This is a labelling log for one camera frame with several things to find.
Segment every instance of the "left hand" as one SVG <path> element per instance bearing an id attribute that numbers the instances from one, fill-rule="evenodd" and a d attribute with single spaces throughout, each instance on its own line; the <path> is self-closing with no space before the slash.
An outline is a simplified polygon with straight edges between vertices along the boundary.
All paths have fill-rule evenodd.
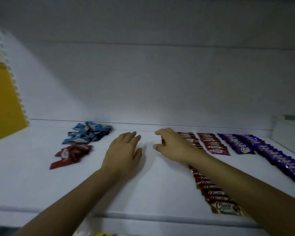
<path id="1" fill-rule="evenodd" d="M 133 133 L 126 132 L 117 137 L 110 144 L 105 158 L 103 160 L 102 169 L 116 173 L 119 177 L 127 177 L 137 168 L 141 156 L 142 148 L 136 146 L 141 139 L 141 135 L 136 131 Z"/>

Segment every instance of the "white wall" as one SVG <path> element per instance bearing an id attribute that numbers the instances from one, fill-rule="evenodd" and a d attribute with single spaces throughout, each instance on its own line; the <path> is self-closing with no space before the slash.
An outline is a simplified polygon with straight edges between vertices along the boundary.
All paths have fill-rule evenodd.
<path id="1" fill-rule="evenodd" d="M 271 129 L 295 114 L 295 1 L 0 0 L 30 119 Z"/>

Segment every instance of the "yellow panel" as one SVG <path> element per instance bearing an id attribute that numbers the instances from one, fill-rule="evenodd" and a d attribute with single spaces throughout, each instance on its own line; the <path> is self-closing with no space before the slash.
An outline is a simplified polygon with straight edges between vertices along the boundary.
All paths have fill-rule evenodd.
<path id="1" fill-rule="evenodd" d="M 0 139 L 27 127 L 5 64 L 0 63 Z"/>

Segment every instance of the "hand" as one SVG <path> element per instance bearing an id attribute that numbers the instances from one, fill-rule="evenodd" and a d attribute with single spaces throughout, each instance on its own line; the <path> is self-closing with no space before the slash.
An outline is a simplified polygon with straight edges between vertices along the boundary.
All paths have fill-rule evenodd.
<path id="1" fill-rule="evenodd" d="M 187 162 L 188 156 L 197 151 L 194 146 L 171 128 L 160 129 L 155 134 L 161 135 L 164 138 L 166 146 L 155 144 L 153 148 L 170 160 Z"/>
<path id="2" fill-rule="evenodd" d="M 102 169 L 113 171 L 119 177 L 131 175 L 142 156 L 142 148 L 138 148 L 135 152 L 138 141 L 141 139 L 141 135 L 135 137 L 136 134 L 136 131 L 126 132 L 113 140 L 106 152 Z"/>

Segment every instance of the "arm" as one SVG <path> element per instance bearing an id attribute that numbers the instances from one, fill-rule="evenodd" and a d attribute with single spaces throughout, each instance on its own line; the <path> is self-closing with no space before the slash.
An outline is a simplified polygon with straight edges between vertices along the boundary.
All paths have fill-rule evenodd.
<path id="1" fill-rule="evenodd" d="M 154 145 L 157 151 L 202 172 L 269 234 L 295 235 L 295 198 L 193 147 L 170 128 L 155 133 L 166 142 Z"/>
<path id="2" fill-rule="evenodd" d="M 101 169 L 93 173 L 75 189 L 49 206 L 15 236 L 71 236 L 94 205 L 114 184 L 128 177 L 138 166 L 142 149 L 135 152 L 141 136 L 124 133 L 116 138 L 105 155 Z"/>

